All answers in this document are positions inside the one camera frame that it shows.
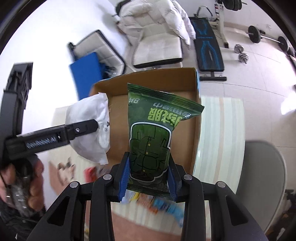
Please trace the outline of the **person's left hand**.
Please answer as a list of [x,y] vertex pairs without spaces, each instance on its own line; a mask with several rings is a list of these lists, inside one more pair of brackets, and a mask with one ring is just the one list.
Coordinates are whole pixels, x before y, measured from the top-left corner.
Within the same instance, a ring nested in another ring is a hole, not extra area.
[[[34,211],[41,211],[45,207],[43,193],[43,171],[44,165],[40,159],[37,159],[34,165],[35,176],[30,182],[28,206]],[[6,185],[14,184],[16,180],[15,167],[10,164],[7,168],[1,170],[1,199],[7,203]]]

